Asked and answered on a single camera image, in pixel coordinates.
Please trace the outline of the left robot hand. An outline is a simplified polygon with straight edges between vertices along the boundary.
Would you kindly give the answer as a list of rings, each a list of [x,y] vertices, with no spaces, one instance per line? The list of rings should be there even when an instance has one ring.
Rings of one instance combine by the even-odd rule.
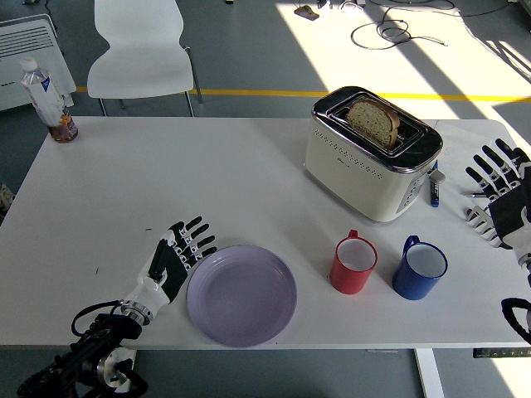
[[[162,235],[156,250],[137,278],[137,286],[122,302],[120,312],[140,325],[153,321],[170,304],[192,268],[217,251],[215,236],[200,216],[179,221]]]

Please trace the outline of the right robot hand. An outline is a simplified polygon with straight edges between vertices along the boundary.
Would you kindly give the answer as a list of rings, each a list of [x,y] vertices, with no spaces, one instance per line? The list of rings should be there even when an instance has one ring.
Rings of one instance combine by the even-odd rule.
[[[465,169],[489,199],[485,221],[495,236],[514,251],[519,266],[530,269],[530,158],[503,139],[494,141],[497,149],[483,146],[483,155],[474,156],[480,168]]]

